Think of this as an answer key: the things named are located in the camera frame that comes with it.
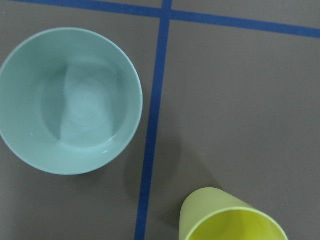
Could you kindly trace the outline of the yellow plastic cup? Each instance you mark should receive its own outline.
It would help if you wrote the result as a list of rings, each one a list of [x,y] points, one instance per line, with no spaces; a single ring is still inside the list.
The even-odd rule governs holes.
[[[179,217],[180,240],[286,240],[269,215],[214,187],[192,192]]]

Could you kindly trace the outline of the mint green bowl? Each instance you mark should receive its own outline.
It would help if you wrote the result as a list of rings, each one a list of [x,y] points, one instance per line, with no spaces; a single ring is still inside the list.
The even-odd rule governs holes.
[[[117,158],[141,121],[143,92],[128,56],[95,32],[39,32],[0,69],[0,135],[23,162],[80,175]]]

